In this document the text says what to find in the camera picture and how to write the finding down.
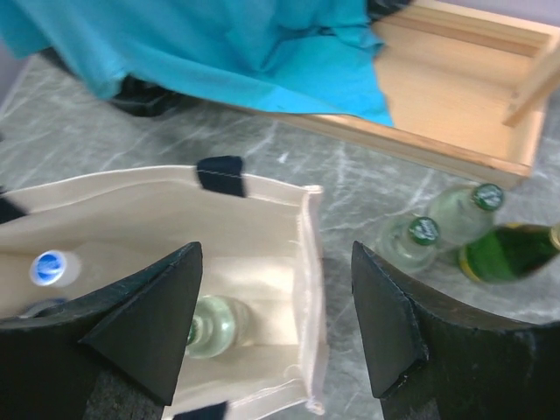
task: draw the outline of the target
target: canvas tote bag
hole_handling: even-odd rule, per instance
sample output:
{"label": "canvas tote bag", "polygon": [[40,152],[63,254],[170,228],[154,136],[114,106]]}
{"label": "canvas tote bag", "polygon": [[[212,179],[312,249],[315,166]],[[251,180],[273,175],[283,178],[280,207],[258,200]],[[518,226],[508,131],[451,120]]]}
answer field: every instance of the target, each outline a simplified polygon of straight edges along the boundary
{"label": "canvas tote bag", "polygon": [[250,420],[305,403],[322,415],[328,359],[317,211],[322,189],[242,174],[238,157],[196,166],[107,171],[3,196],[25,216],[0,224],[0,318],[55,298],[29,280],[48,249],[104,243],[134,250],[115,280],[189,242],[200,242],[199,295],[237,298],[251,310],[250,343],[207,360],[185,357],[164,418],[228,402]]}

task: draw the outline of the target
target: marble floor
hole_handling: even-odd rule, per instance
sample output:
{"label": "marble floor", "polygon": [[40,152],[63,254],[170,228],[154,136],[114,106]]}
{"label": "marble floor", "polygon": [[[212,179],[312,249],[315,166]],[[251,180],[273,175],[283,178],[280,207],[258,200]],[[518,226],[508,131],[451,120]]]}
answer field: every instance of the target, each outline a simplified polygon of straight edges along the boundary
{"label": "marble floor", "polygon": [[[421,210],[463,179],[371,150],[210,103],[164,118],[139,119],[97,101],[77,81],[35,59],[0,120],[0,180],[10,189],[90,172],[145,165],[191,165],[210,156],[239,155],[246,171],[292,184],[325,186],[320,228],[325,246],[328,338],[326,419],[381,420],[371,396],[350,290],[354,240],[371,244],[380,222]],[[549,116],[533,177],[507,194],[500,221],[560,221],[560,94]],[[560,319],[559,262],[525,283],[477,287],[455,269],[422,274],[430,286],[501,315]],[[307,419],[301,408],[272,419]]]}

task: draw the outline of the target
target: plastic water bottle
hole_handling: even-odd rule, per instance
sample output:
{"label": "plastic water bottle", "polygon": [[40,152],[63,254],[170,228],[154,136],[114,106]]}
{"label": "plastic water bottle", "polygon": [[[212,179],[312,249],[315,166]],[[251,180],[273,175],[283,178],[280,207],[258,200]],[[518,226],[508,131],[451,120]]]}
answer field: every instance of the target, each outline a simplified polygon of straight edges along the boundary
{"label": "plastic water bottle", "polygon": [[434,261],[438,240],[438,224],[434,220],[409,213],[387,220],[374,248],[400,271],[412,274]]}
{"label": "plastic water bottle", "polygon": [[101,242],[87,242],[72,250],[51,249],[39,255],[30,269],[31,281],[56,287],[68,300],[76,299],[134,274],[150,265],[146,256]]}
{"label": "plastic water bottle", "polygon": [[185,354],[194,359],[209,359],[246,344],[249,321],[249,308],[238,300],[200,297],[194,308]]}

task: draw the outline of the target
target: wooden edge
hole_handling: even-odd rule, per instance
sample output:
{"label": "wooden edge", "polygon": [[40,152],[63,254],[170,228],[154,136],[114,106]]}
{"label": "wooden edge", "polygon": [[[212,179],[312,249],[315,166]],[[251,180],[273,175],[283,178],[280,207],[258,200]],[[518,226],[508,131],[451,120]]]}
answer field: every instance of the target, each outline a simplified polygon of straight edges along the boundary
{"label": "wooden edge", "polygon": [[416,0],[380,22],[529,57],[538,54],[551,35],[560,33],[555,26],[435,0]]}
{"label": "wooden edge", "polygon": [[529,168],[533,168],[535,164],[548,107],[549,104],[543,102],[540,107],[527,115],[512,133],[511,147],[518,153],[515,161]]}
{"label": "wooden edge", "polygon": [[494,182],[507,189],[518,185],[531,173],[531,168],[525,164],[508,162],[353,116],[278,114],[248,108],[230,108],[274,118],[300,129],[365,146],[461,177]]}
{"label": "wooden edge", "polygon": [[539,52],[533,67],[512,93],[503,123],[514,127],[560,88],[560,37],[552,37]]}

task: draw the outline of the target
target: blue cloth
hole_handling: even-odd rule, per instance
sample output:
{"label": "blue cloth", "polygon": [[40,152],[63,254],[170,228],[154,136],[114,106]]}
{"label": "blue cloth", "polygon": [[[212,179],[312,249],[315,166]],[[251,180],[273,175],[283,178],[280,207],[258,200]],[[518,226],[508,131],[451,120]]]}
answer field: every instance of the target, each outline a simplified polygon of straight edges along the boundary
{"label": "blue cloth", "polygon": [[18,56],[53,46],[98,97],[128,74],[269,112],[392,125],[365,0],[0,0]]}

